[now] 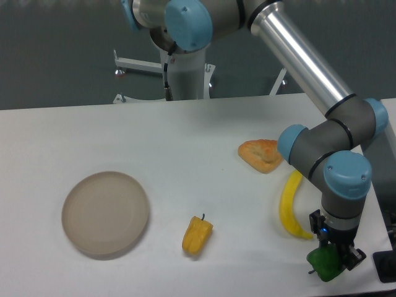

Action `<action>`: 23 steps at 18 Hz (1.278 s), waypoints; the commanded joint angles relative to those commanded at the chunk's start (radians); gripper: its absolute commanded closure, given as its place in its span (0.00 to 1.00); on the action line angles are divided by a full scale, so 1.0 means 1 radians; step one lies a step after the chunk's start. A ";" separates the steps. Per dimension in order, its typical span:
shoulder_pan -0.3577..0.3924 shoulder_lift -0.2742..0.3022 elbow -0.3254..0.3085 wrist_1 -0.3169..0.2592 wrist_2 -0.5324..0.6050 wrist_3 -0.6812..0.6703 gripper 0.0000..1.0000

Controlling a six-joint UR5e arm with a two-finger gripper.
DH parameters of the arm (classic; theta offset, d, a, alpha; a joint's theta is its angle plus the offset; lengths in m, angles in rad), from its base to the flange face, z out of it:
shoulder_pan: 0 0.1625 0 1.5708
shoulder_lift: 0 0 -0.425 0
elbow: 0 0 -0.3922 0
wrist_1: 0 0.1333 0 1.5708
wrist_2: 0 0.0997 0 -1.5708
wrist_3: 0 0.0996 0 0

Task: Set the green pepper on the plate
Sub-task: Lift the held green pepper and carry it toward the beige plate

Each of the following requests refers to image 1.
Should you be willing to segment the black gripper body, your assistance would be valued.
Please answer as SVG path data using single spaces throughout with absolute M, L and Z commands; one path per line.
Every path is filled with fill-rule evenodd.
M 353 218 L 337 218 L 327 212 L 321 212 L 325 217 L 325 227 L 328 231 L 328 239 L 332 244 L 354 242 L 361 216 Z

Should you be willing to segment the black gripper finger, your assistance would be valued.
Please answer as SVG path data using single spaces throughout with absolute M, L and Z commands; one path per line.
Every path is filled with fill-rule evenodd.
M 336 249 L 339 258 L 340 270 L 353 270 L 366 259 L 366 254 L 361 250 L 355 248 L 354 242 L 350 243 L 337 243 Z
M 328 231 L 325 227 L 325 217 L 321 215 L 320 210 L 315 210 L 309 215 L 311 232 L 317 236 L 319 247 L 325 247 L 329 243 Z

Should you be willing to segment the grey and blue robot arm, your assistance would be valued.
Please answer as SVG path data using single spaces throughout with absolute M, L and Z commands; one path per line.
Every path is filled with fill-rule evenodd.
M 161 74 L 168 101 L 204 96 L 204 65 L 171 58 L 203 53 L 211 42 L 241 28 L 261 38 L 312 100 L 325 121 L 313 129 L 293 125 L 278 139 L 282 157 L 322 194 L 322 208 L 309 216 L 320 247 L 332 246 L 343 269 L 365 259 L 355 248 L 371 165 L 353 149 L 387 126 L 384 105 L 359 99 L 293 25 L 281 1 L 122 1 L 129 27 L 147 28 L 165 52 Z

